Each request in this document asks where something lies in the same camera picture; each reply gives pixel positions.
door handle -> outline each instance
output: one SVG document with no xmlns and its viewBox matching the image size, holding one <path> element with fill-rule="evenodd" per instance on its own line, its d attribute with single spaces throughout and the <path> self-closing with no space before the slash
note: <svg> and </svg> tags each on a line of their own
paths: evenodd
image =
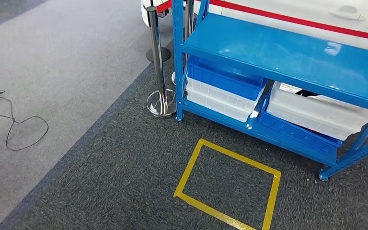
<svg viewBox="0 0 368 230">
<path fill-rule="evenodd" d="M 355 20 L 355 21 L 365 20 L 365 16 L 363 16 L 360 13 L 350 13 L 350 12 L 342 12 L 342 11 L 330 11 L 329 13 L 335 17 L 347 19 L 347 20 Z"/>
</svg>

yellow floor tape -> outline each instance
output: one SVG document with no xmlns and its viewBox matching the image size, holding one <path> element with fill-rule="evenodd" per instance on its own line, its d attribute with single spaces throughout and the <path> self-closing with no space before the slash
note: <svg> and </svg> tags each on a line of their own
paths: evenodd
<svg viewBox="0 0 368 230">
<path fill-rule="evenodd" d="M 270 195 L 269 195 L 269 199 L 267 201 L 267 208 L 266 208 L 266 213 L 264 215 L 264 220 L 263 220 L 263 227 L 262 227 L 262 230 L 269 230 L 270 229 L 270 224 L 272 222 L 272 216 L 273 216 L 273 210 L 274 210 L 274 204 L 276 202 L 276 197 L 277 197 L 277 191 L 278 191 L 278 186 L 279 186 L 279 183 L 280 183 L 280 176 L 281 176 L 281 172 L 276 170 L 276 169 L 273 169 L 273 168 L 270 168 L 269 166 L 267 165 L 264 165 L 264 164 L 261 164 L 257 161 L 254 161 L 254 160 L 251 160 L 249 158 L 246 158 L 242 155 L 239 155 L 235 152 L 232 152 L 228 149 L 225 149 L 221 146 L 218 146 L 216 144 L 213 144 L 209 141 L 206 141 L 204 139 L 200 139 L 193 151 L 193 154 L 190 158 L 190 160 L 188 161 L 188 164 L 187 164 L 187 167 L 185 168 L 184 170 L 184 173 L 178 183 L 178 186 L 174 192 L 174 195 L 173 197 L 178 197 L 180 199 L 182 199 L 183 201 L 187 202 L 189 205 L 191 206 L 194 206 L 196 208 L 198 208 L 199 210 L 207 213 L 207 214 L 210 214 L 211 216 L 219 219 L 219 220 L 222 220 L 223 222 L 239 229 L 239 230 L 256 230 L 244 223 L 241 223 L 240 221 L 238 220 L 235 220 L 234 218 L 232 217 L 229 217 L 227 215 L 225 215 L 224 213 L 221 213 L 219 212 L 218 210 L 216 209 L 213 209 L 211 207 L 209 207 L 208 205 L 205 205 L 197 200 L 195 200 L 194 198 L 192 197 L 189 197 L 187 196 L 186 194 L 183 193 L 183 189 L 184 189 L 184 186 L 185 184 L 187 183 L 187 180 L 188 180 L 188 177 L 190 176 L 190 173 L 193 169 L 193 166 L 196 162 L 196 159 L 199 155 L 199 152 L 201 150 L 201 147 L 202 146 L 207 146 L 213 150 L 216 150 L 216 151 L 219 151 L 227 156 L 230 156 L 232 158 L 235 158 L 239 161 L 242 161 L 246 164 L 249 164 L 253 167 L 256 167 L 258 169 L 261 169 L 265 172 L 268 172 L 270 174 L 273 175 L 273 182 L 272 182 L 272 188 L 270 190 Z"/>
</svg>

dark gray carpet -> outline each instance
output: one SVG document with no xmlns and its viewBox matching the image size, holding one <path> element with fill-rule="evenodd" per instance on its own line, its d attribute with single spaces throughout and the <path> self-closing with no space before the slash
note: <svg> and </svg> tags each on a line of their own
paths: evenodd
<svg viewBox="0 0 368 230">
<path fill-rule="evenodd" d="M 169 76 L 172 59 L 164 67 Z M 173 198 L 200 138 L 281 171 L 272 230 L 368 229 L 368 158 L 321 182 L 321 165 L 196 115 L 182 122 L 152 117 L 145 101 L 153 76 L 152 67 L 142 73 L 143 84 L 74 152 L 14 229 L 232 230 Z M 184 192 L 261 229 L 270 186 L 267 173 L 203 147 Z"/>
</svg>

carpet floor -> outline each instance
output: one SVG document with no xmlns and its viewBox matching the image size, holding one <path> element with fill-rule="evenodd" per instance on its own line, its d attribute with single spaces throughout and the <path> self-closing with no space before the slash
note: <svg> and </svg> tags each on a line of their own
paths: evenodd
<svg viewBox="0 0 368 230">
<path fill-rule="evenodd" d="M 171 74 L 172 59 L 164 70 Z M 13 229 L 232 230 L 173 197 L 200 138 L 281 171 L 272 230 L 368 229 L 368 158 L 319 181 L 320 164 L 230 128 L 190 113 L 182 122 L 152 117 L 145 101 L 155 90 L 153 67 L 138 79 L 89 144 L 49 172 L 57 176 L 19 210 Z M 261 229 L 271 182 L 271 175 L 203 147 L 184 193 Z"/>
<path fill-rule="evenodd" d="M 50 125 L 13 152 L 0 118 L 0 223 L 149 64 L 150 31 L 136 0 L 0 0 L 0 89 L 18 121 Z M 165 46 L 172 18 L 161 18 Z M 0 114 L 9 103 L 0 100 Z M 9 146 L 35 142 L 40 120 L 16 124 Z"/>
</svg>

stanchion post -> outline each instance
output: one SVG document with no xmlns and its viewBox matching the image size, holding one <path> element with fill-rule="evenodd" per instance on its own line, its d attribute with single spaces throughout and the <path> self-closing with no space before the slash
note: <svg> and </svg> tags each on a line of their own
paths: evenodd
<svg viewBox="0 0 368 230">
<path fill-rule="evenodd" d="M 146 8 L 146 11 L 149 20 L 154 69 L 156 72 L 158 88 L 157 91 L 150 94 L 150 96 L 147 98 L 146 105 L 147 109 L 151 112 L 153 116 L 170 117 L 176 112 L 175 92 L 173 90 L 166 89 L 166 85 L 164 82 L 157 10 L 156 7 L 149 6 Z"/>
<path fill-rule="evenodd" d="M 154 6 L 153 5 L 153 0 L 150 0 L 150 6 Z M 165 47 L 160 47 L 160 50 L 161 50 L 161 60 L 163 62 L 164 61 L 167 61 L 170 58 L 170 56 L 171 56 L 170 50 L 167 49 L 167 48 L 165 48 Z M 152 48 L 146 52 L 146 58 L 147 58 L 148 61 L 154 62 Z"/>
<path fill-rule="evenodd" d="M 191 35 L 194 29 L 194 0 L 186 0 L 185 18 L 184 18 L 184 41 Z M 187 54 L 184 55 L 183 67 L 187 63 Z"/>
</svg>

